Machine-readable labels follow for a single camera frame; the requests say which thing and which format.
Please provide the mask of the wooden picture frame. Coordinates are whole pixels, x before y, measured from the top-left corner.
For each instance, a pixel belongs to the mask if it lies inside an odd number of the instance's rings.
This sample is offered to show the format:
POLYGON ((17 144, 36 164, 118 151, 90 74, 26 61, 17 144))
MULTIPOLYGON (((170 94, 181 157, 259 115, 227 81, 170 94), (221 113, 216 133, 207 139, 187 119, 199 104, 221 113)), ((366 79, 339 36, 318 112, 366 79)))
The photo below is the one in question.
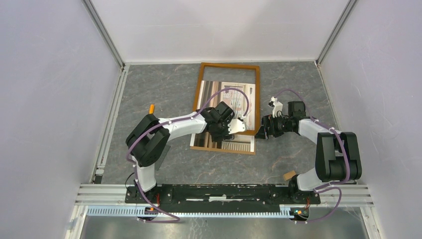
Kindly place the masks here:
POLYGON ((261 124, 260 116, 260 68, 255 65, 225 64, 225 63, 201 63, 198 83, 201 80, 222 81, 236 83, 252 83, 255 85, 255 110, 256 116, 255 132, 258 132, 261 124))

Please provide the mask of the yellow handle screwdriver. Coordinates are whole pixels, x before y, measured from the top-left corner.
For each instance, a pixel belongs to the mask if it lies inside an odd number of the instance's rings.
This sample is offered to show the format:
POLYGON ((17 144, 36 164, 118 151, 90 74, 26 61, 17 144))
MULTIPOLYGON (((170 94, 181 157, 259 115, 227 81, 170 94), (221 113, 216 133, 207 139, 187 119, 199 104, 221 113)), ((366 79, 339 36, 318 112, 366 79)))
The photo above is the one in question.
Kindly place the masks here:
POLYGON ((155 105, 151 104, 150 107, 149 107, 149 114, 153 114, 154 110, 155 110, 155 105))

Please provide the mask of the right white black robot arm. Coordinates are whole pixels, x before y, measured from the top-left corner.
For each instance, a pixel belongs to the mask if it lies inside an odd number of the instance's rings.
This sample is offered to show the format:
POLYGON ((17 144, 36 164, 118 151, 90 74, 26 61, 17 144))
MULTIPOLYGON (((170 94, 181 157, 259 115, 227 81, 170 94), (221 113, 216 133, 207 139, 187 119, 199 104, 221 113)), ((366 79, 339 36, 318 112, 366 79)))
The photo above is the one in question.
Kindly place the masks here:
POLYGON ((302 101, 288 102, 287 115, 282 113, 283 105, 277 98, 272 98, 269 106, 273 109, 272 114, 262 117, 256 139, 294 132, 316 144, 314 168, 289 180, 287 195, 291 202, 302 202, 308 192, 360 179, 362 165, 355 133, 324 126, 318 119, 307 115, 302 101))

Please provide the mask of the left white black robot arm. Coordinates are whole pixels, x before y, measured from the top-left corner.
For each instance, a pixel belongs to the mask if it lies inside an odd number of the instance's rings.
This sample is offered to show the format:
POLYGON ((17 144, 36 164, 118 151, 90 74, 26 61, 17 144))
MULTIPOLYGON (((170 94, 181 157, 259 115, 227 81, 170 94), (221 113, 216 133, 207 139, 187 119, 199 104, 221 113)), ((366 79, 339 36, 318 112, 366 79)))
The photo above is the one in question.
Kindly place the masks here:
POLYGON ((133 164, 139 199, 150 203, 156 198, 155 163, 169 141, 208 132, 214 142, 221 142, 232 135, 229 124, 234 116, 233 109, 224 102, 179 117, 146 115, 125 141, 128 147, 126 159, 133 164))

